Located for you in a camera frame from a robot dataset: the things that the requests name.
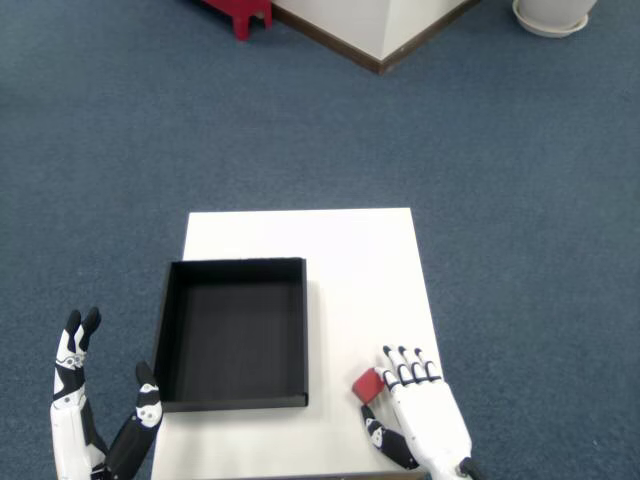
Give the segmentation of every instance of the black box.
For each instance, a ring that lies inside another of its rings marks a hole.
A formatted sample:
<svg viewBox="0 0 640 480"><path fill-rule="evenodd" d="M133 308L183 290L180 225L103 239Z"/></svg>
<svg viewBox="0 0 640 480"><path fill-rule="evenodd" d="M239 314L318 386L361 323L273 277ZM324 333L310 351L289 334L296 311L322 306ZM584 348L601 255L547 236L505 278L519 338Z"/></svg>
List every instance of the black box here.
<svg viewBox="0 0 640 480"><path fill-rule="evenodd" d="M303 407L302 258L173 262L153 370L166 412Z"/></svg>

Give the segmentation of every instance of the gray carpet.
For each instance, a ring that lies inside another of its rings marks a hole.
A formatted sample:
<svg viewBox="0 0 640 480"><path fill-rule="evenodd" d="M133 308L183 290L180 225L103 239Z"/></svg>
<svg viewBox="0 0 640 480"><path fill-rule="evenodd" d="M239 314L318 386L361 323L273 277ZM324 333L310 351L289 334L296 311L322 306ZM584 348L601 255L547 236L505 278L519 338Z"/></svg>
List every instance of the gray carpet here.
<svg viewBox="0 0 640 480"><path fill-rule="evenodd" d="M635 0L563 41L484 0L384 77L279 24L236 43L186 0L0 18L0 476L54 476L72 307L104 314L87 373L114 437L189 211L410 206L488 478L640 478Z"/></svg>

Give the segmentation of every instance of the white robotic hand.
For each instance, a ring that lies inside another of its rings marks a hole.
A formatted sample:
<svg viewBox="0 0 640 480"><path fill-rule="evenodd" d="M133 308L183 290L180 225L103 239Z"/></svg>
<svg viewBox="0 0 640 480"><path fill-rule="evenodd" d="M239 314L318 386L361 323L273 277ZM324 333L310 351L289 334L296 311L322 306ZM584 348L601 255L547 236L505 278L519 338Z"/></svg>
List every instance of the white robotic hand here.
<svg viewBox="0 0 640 480"><path fill-rule="evenodd" d="M89 337L100 325L92 308L81 321L71 312L56 354L51 431L60 480L129 480L134 477L162 421L160 392L149 366L136 367L139 390L135 410L107 448L96 431L85 392L84 361Z"/></svg>
<svg viewBox="0 0 640 480"><path fill-rule="evenodd" d="M471 461L471 438L451 393L436 364L420 349L410 352L384 347L393 371L376 368L391 395L402 435L384 428L366 405L365 426L373 444L401 466L426 468L433 480L483 477Z"/></svg>

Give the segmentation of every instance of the white wall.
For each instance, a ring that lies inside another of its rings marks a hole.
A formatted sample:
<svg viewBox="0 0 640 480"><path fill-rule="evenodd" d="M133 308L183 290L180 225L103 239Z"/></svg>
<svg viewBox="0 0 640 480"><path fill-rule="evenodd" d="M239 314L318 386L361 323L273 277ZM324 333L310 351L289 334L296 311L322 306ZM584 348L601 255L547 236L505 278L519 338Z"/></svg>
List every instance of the white wall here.
<svg viewBox="0 0 640 480"><path fill-rule="evenodd" d="M391 1L274 0L273 3L379 59Z"/></svg>
<svg viewBox="0 0 640 480"><path fill-rule="evenodd" d="M382 60L463 1L274 0L274 3Z"/></svg>
<svg viewBox="0 0 640 480"><path fill-rule="evenodd" d="M382 58L393 53L464 0L390 0Z"/></svg>

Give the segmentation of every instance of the red block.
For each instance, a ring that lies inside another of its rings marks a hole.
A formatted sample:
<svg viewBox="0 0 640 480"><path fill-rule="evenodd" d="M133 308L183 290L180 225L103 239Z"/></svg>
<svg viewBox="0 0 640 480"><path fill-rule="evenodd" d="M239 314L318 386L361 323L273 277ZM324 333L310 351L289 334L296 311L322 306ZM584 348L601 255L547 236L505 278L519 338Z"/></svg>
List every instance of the red block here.
<svg viewBox="0 0 640 480"><path fill-rule="evenodd" d="M384 382L373 368L370 368L353 382L351 390L365 405L371 402L384 389Z"/></svg>
<svg viewBox="0 0 640 480"><path fill-rule="evenodd" d="M238 40L249 39L249 18L262 12L264 26L271 26L271 0L204 0L233 18L233 32Z"/></svg>

